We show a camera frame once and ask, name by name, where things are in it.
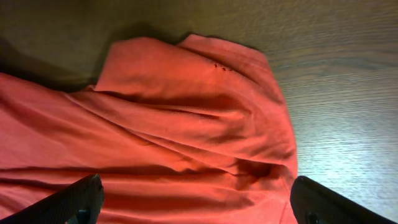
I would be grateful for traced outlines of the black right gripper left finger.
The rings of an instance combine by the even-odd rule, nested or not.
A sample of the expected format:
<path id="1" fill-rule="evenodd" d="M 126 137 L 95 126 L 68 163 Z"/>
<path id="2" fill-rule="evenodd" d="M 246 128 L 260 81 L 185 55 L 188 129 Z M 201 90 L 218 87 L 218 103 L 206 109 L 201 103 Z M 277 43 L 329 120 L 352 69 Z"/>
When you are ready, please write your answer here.
<path id="1" fill-rule="evenodd" d="M 86 176 L 1 220 L 1 224 L 96 224 L 104 204 L 98 174 Z"/>

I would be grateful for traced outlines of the red soccer t-shirt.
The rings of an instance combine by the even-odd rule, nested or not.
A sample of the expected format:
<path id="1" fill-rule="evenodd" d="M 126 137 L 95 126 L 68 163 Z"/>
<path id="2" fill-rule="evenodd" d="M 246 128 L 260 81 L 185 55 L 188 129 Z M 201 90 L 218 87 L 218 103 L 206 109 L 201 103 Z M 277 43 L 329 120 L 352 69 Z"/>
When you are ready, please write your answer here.
<path id="1" fill-rule="evenodd" d="M 1 216 L 90 173 L 100 223 L 294 223 L 297 148 L 266 57 L 190 35 L 114 43 L 74 93 L 1 75 Z"/>

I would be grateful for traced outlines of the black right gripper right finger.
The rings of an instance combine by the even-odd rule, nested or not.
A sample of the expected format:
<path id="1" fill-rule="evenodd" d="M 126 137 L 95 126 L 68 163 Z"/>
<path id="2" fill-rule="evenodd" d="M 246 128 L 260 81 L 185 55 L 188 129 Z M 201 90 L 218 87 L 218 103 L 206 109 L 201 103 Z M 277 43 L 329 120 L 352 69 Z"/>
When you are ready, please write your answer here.
<path id="1" fill-rule="evenodd" d="M 397 224 L 306 176 L 295 179 L 290 204 L 298 224 Z"/>

